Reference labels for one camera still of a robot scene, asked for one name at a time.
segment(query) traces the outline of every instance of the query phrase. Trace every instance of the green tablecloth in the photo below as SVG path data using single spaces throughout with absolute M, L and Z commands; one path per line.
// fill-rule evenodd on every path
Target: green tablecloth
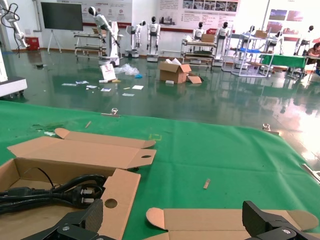
M 270 64 L 272 56 L 264 55 L 262 64 Z M 287 66 L 291 68 L 304 68 L 306 59 L 302 56 L 286 56 L 286 55 L 277 55 L 273 56 L 272 65 L 273 66 Z
M 320 218 L 320 186 L 301 168 L 304 160 L 281 137 L 258 129 L 139 116 L 113 118 L 5 101 L 0 101 L 0 123 L 1 163 L 13 157 L 7 146 L 57 127 L 155 139 L 153 164 L 137 172 L 141 180 L 125 240 L 162 232 L 146 221 L 152 207 L 240 209 L 243 201 L 251 200 L 262 209 L 301 209 Z M 207 179 L 211 183 L 205 190 Z

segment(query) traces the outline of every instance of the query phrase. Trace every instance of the red box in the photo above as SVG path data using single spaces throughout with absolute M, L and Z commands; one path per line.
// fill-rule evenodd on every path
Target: red box
M 25 42 L 26 42 L 26 44 L 29 45 L 29 47 L 27 48 L 29 51 L 36 51 L 40 48 L 38 37 L 28 36 L 25 38 Z

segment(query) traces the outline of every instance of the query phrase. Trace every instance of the white robot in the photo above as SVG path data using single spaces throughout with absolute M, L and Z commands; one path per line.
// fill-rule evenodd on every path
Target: white robot
M 264 51 L 274 51 L 275 47 L 280 44 L 280 55 L 284 54 L 284 37 L 282 31 L 278 31 L 276 35 L 274 35 L 271 39 L 267 40 L 259 49 L 262 49 L 264 46 Z
M 99 57 L 99 64 L 112 64 L 114 67 L 119 66 L 120 64 L 120 54 L 119 47 L 120 44 L 118 42 L 118 23 L 116 21 L 107 22 L 105 16 L 100 13 L 97 13 L 96 9 L 91 6 L 88 9 L 89 14 L 93 16 L 94 22 L 97 26 L 98 32 L 102 35 L 102 30 L 106 30 L 109 34 L 109 56 L 101 56 Z
M 230 29 L 228 23 L 224 22 L 223 27 L 220 27 L 215 32 L 214 42 L 216 43 L 215 59 L 220 60 L 225 55 L 226 46 L 228 45 L 228 37 L 230 35 Z
M 139 57 L 139 51 L 140 48 L 140 38 L 141 38 L 141 30 L 142 27 L 146 25 L 146 21 L 142 21 L 141 23 L 134 26 L 127 26 L 126 32 L 131 36 L 130 38 L 130 48 L 129 50 L 125 50 L 125 56 L 128 58 L 138 58 Z
M 7 0 L 0 0 L 0 7 L 2 9 L 2 12 L 0 11 L 0 25 L 3 24 L 5 27 L 13 29 L 15 40 L 19 41 L 23 48 L 27 48 L 28 45 L 26 43 L 25 34 L 20 31 L 17 23 L 17 21 L 20 20 L 20 17 L 16 14 L 18 5 L 15 3 L 8 5 Z M 4 60 L 0 50 L 0 97 L 18 93 L 23 95 L 25 89 L 27 89 L 27 81 L 24 77 L 7 76 Z
M 311 33 L 313 30 L 314 26 L 309 26 L 308 31 L 300 35 L 295 44 L 294 55 L 299 55 L 301 47 L 304 47 L 302 55 L 305 54 L 305 51 L 309 50 L 310 42 L 313 40 L 313 34 Z
M 149 53 L 146 55 L 146 60 L 148 62 L 158 62 L 158 46 L 159 46 L 159 38 L 160 38 L 160 24 L 156 23 L 156 17 L 153 16 L 151 18 L 152 23 L 147 25 L 148 30 L 148 43 L 146 45 L 146 50 L 149 50 Z

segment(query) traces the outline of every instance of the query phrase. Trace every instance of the workbench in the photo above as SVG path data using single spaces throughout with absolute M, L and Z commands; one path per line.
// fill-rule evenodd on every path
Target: workbench
M 262 64 L 269 64 L 271 61 L 271 56 L 262 55 Z M 303 68 L 306 64 L 306 58 L 304 56 L 288 56 L 275 54 L 271 65 L 273 66 L 286 66 L 290 68 Z
M 163 232 L 146 220 L 152 207 L 240 209 L 251 200 L 261 209 L 306 210 L 320 219 L 320 186 L 301 168 L 305 161 L 280 136 L 259 129 L 7 101 L 0 101 L 0 115 L 1 164 L 13 157 L 8 146 L 55 128 L 156 141 L 153 164 L 137 171 L 141 179 L 124 240 Z

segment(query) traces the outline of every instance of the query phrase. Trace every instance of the circular hole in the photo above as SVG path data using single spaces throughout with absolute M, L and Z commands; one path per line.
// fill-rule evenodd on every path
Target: circular hole
M 118 202 L 113 199 L 113 198 L 109 198 L 104 202 L 104 205 L 108 208 L 108 209 L 113 209 L 118 205 Z

